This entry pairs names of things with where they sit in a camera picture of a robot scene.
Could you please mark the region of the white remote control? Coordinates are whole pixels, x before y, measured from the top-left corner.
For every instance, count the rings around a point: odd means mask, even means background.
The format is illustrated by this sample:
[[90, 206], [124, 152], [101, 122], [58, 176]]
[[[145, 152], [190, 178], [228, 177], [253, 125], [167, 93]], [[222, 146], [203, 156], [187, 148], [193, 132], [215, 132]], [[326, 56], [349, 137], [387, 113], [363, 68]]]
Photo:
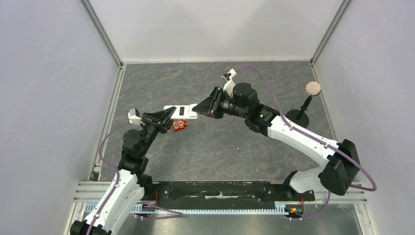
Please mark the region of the white remote control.
[[197, 119], [198, 113], [192, 110], [196, 105], [196, 103], [190, 105], [166, 105], [163, 109], [165, 110], [171, 107], [176, 107], [171, 119]]

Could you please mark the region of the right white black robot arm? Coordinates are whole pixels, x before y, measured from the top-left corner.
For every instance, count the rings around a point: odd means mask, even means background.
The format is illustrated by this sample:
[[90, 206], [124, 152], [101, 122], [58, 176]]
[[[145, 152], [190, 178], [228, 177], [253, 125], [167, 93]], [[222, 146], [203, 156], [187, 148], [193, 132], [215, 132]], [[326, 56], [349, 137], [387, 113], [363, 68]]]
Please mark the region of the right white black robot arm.
[[359, 172], [356, 166], [359, 159], [353, 142], [330, 140], [296, 125], [279, 111], [260, 103], [256, 90], [249, 83], [236, 84], [231, 95], [215, 87], [192, 110], [214, 119], [225, 114], [243, 118], [250, 130], [282, 141], [314, 160], [318, 167], [294, 171], [286, 178], [282, 192], [289, 200], [315, 189], [345, 195]]

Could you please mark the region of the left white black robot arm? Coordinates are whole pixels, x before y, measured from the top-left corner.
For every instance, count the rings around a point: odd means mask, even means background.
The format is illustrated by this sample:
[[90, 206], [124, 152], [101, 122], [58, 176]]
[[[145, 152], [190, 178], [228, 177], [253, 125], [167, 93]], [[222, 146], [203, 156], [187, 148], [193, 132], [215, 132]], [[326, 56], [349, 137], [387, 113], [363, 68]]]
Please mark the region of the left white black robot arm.
[[145, 175], [148, 164], [146, 153], [158, 134], [165, 134], [172, 126], [176, 107], [154, 113], [137, 109], [129, 112], [129, 123], [141, 129], [130, 129], [123, 135], [121, 159], [118, 166], [109, 164], [115, 176], [107, 191], [82, 221], [74, 221], [71, 235], [116, 235], [133, 207], [152, 197], [152, 178]]

